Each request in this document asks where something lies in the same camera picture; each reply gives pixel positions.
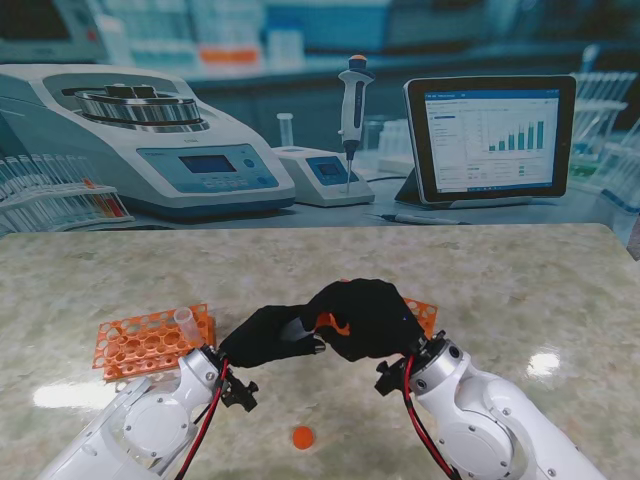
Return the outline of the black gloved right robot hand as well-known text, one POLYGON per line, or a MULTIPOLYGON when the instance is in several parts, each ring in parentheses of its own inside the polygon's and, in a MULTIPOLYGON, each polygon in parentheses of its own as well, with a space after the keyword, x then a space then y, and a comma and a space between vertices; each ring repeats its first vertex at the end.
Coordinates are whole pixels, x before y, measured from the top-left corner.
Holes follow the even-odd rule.
POLYGON ((350 362, 410 355, 426 342, 397 288, 379 279, 331 283, 302 307, 300 319, 350 362))

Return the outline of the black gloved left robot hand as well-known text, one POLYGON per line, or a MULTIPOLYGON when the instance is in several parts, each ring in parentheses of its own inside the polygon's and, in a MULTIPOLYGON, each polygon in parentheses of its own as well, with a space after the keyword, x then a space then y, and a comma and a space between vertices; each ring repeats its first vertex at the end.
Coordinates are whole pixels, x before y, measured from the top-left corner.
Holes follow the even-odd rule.
POLYGON ((324 352, 326 345, 313 335, 295 342, 281 339, 281 330, 298 318, 301 310, 301 305, 262 307, 221 342, 219 351, 232 366, 241 368, 324 352))

